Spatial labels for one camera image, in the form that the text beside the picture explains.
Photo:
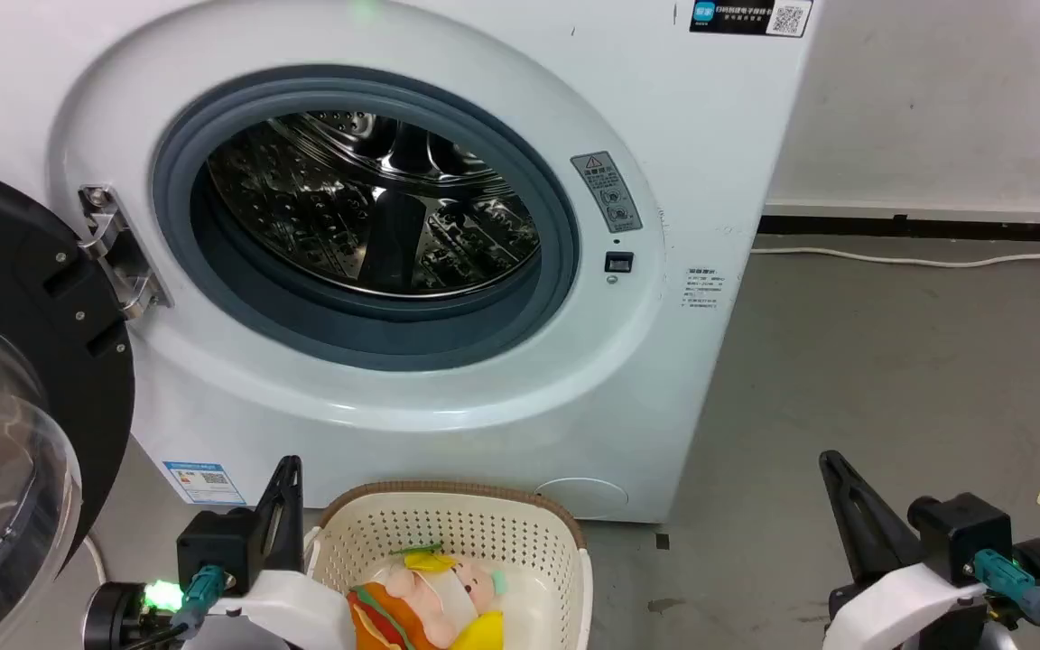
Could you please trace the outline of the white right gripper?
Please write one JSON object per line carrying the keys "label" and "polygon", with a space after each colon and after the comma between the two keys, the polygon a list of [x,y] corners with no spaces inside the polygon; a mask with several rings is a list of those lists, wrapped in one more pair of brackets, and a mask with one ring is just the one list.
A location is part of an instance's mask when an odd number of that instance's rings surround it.
{"label": "white right gripper", "polygon": [[920,563],[920,540],[846,457],[826,450],[818,464],[855,583],[830,597],[824,649],[921,649],[929,626],[986,604],[973,562],[956,573],[969,583],[951,584]]}

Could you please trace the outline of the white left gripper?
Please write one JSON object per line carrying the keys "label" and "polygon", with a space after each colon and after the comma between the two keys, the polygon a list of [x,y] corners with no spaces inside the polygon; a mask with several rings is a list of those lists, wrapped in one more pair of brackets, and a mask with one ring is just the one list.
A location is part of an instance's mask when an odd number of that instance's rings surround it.
{"label": "white left gripper", "polygon": [[255,508],[255,584],[208,612],[186,649],[355,649],[350,605],[304,569],[304,465],[281,457]]}

